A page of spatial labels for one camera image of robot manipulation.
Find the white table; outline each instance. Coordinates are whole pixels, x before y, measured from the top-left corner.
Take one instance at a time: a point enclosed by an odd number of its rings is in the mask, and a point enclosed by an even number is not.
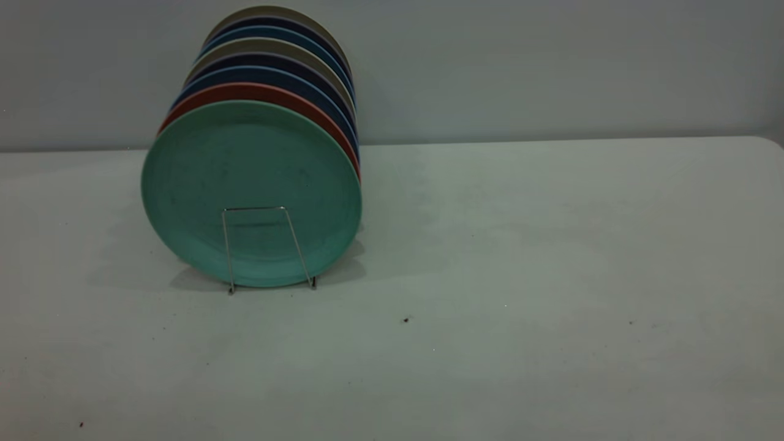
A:
[[[784,436],[770,141],[366,147],[318,289],[233,297],[153,233],[143,157],[0,155],[0,439]]]

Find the metal stand leg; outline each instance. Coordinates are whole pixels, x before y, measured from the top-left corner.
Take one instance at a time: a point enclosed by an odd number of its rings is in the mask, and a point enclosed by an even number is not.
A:
[[[302,262],[302,269],[305,270],[305,277],[307,277],[307,284],[310,286],[312,290],[316,289],[316,276],[310,277],[310,273],[307,272],[307,265],[305,265],[305,256],[302,254],[302,250],[299,248],[299,241],[296,239],[296,233],[294,232],[294,224],[292,224],[292,218],[289,216],[289,210],[284,206],[260,206],[260,207],[253,207],[253,208],[224,208],[223,212],[220,214],[221,219],[223,220],[223,238],[226,239],[226,261],[229,266],[229,295],[234,294],[234,291],[237,287],[234,284],[234,273],[231,271],[231,250],[229,247],[229,231],[228,227],[226,226],[226,213],[232,211],[260,211],[260,210],[283,210],[283,213],[286,214],[286,220],[289,222],[289,228],[292,231],[292,237],[294,238],[294,246],[296,247],[296,252],[299,254],[299,261]]]

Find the navy blue plate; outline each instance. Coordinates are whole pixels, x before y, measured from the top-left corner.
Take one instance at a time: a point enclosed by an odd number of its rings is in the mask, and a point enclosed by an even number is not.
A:
[[[220,31],[217,31],[213,37],[205,43],[205,46],[208,46],[213,40],[220,38],[221,36],[228,34],[229,32],[236,31],[242,27],[251,27],[251,26],[275,26],[275,27],[283,27],[284,29],[289,29],[294,32],[299,32],[300,34],[310,38],[314,42],[318,43],[326,49],[338,63],[340,63],[340,67],[343,69],[344,72],[351,72],[351,69],[348,68],[348,62],[340,56],[339,52],[335,49],[335,47],[330,44],[325,38],[323,38],[320,34],[318,34],[313,29],[309,27],[297,23],[293,20],[286,20],[285,18],[280,18],[276,16],[254,16],[245,18],[243,20],[238,20],[233,22],[232,24],[224,27]]]
[[[240,66],[227,67],[219,71],[214,71],[201,77],[197,81],[190,83],[183,89],[174,101],[174,104],[172,104],[172,109],[176,107],[180,101],[196,92],[228,82],[257,82],[259,84],[268,84],[270,86],[288,90],[291,93],[295,93],[296,95],[309,100],[326,113],[327,116],[338,125],[340,130],[346,134],[346,137],[351,142],[351,147],[354,149],[354,153],[357,154],[357,159],[359,159],[359,143],[357,141],[356,127],[353,125],[350,118],[340,110],[337,104],[335,104],[335,101],[308,81],[273,67]]]
[[[199,78],[215,71],[219,71],[227,67],[239,66],[274,67],[275,69],[294,74],[309,82],[310,84],[318,87],[327,95],[327,97],[329,97],[329,99],[338,105],[340,111],[343,112],[344,115],[353,115],[349,109],[348,103],[343,100],[338,91],[335,90],[335,86],[327,81],[323,75],[297,60],[288,58],[287,56],[278,55],[276,53],[239,53],[237,55],[225,56],[224,58],[213,61],[204,69],[197,72],[186,84],[186,87],[188,84],[191,84]]]
[[[302,47],[303,49],[307,49],[311,51],[315,56],[321,58],[335,73],[340,77],[340,81],[346,85],[346,88],[351,93],[351,98],[354,100],[356,104],[356,96],[354,95],[354,82],[351,80],[351,77],[343,70],[340,66],[340,63],[335,60],[335,57],[329,53],[328,50],[324,49],[323,46],[319,45],[315,41],[311,40],[310,38],[300,34],[299,32],[291,31],[289,29],[284,29],[283,27],[275,27],[275,26],[249,26],[249,27],[241,27],[239,29],[235,29],[231,32],[227,32],[226,34],[221,35],[218,38],[213,39],[207,46],[204,46],[204,49],[198,54],[196,60],[201,58],[204,54],[209,52],[210,49],[216,48],[224,43],[228,43],[232,40],[237,40],[240,38],[253,38],[253,37],[261,37],[261,38],[276,38],[278,40],[283,40],[284,42],[289,42],[295,45]]]

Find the white wall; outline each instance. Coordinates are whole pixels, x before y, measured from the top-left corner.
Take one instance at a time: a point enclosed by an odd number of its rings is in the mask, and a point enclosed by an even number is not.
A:
[[[0,148],[150,143],[201,40],[257,2],[0,2]],[[287,0],[343,44],[367,144],[760,133],[780,0]]]

